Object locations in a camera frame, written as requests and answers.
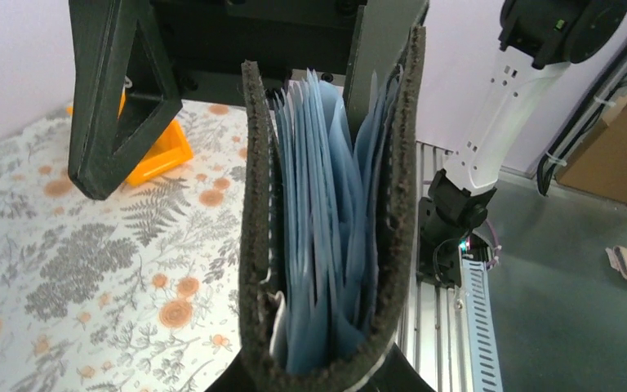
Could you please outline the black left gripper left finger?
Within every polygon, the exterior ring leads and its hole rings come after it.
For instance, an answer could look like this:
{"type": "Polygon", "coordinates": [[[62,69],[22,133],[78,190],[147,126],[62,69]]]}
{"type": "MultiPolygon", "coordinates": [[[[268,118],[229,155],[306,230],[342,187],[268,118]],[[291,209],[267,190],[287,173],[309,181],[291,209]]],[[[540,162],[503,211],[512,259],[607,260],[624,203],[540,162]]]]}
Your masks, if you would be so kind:
{"type": "Polygon", "coordinates": [[[242,361],[241,352],[206,389],[206,392],[255,392],[255,384],[242,361]]]}

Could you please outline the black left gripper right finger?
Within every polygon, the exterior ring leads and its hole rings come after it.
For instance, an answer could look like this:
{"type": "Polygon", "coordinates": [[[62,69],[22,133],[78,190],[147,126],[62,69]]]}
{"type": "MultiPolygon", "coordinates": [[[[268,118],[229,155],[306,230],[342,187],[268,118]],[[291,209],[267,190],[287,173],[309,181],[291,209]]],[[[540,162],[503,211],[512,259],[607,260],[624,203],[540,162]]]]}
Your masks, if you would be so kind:
{"type": "Polygon", "coordinates": [[[434,392],[393,344],[382,366],[367,383],[367,392],[434,392]]]}

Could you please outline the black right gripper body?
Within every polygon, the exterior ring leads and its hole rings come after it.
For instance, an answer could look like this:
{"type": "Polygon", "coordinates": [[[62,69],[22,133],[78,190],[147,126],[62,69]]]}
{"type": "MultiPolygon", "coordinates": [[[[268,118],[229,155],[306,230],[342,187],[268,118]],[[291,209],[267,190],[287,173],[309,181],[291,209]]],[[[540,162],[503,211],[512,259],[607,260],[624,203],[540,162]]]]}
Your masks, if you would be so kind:
{"type": "Polygon", "coordinates": [[[266,95],[312,69],[339,87],[364,1],[152,1],[184,100],[242,105],[244,61],[266,95]]]}

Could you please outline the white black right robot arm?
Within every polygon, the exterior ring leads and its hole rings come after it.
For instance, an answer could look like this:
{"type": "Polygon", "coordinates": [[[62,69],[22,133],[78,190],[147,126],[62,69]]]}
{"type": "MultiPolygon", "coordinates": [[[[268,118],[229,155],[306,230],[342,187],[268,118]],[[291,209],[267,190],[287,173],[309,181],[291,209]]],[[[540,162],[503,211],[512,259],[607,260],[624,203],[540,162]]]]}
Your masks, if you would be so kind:
{"type": "MultiPolygon", "coordinates": [[[[345,77],[354,124],[389,70],[425,1],[72,1],[75,63],[68,173],[104,200],[128,177],[182,100],[236,104],[238,66],[284,86],[308,66],[345,77]]],[[[465,140],[434,177],[420,216],[418,275],[456,287],[457,239],[481,225],[500,166],[546,90],[618,29],[627,1],[507,1],[487,98],[465,140]]]]}

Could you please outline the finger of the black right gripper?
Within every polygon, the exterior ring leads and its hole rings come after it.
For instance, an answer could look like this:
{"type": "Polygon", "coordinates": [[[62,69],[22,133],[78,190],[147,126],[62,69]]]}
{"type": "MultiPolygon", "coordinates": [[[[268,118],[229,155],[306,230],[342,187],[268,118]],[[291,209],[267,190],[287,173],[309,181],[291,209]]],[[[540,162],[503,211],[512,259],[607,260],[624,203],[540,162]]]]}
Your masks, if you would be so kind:
{"type": "Polygon", "coordinates": [[[105,200],[182,107],[148,1],[71,1],[75,63],[70,180],[105,200]]]}
{"type": "Polygon", "coordinates": [[[377,91],[371,76],[382,80],[392,71],[411,28],[424,23],[428,9],[424,0],[373,0],[358,7],[343,91],[353,140],[377,91]]]}

